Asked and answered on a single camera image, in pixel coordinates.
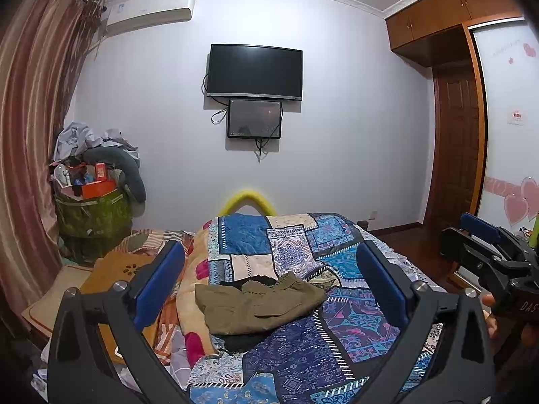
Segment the person's right hand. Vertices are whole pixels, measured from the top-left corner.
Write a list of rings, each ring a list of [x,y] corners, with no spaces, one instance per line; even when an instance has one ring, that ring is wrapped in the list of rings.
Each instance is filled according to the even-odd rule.
[[[487,307],[489,311],[484,310],[483,315],[487,330],[491,339],[494,339],[498,335],[498,324],[495,315],[493,315],[493,305],[495,304],[494,296],[490,293],[486,293],[481,296],[481,303],[484,307]]]

